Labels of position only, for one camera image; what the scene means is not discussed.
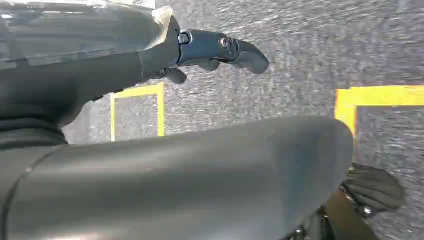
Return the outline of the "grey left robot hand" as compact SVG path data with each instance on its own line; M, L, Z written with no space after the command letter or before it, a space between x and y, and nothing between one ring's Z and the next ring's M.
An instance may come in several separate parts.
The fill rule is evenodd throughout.
M265 72L249 42L180 29L170 7L109 0L0 3L3 240L282 240L347 177L353 136L298 115L69 144L84 105L181 67Z

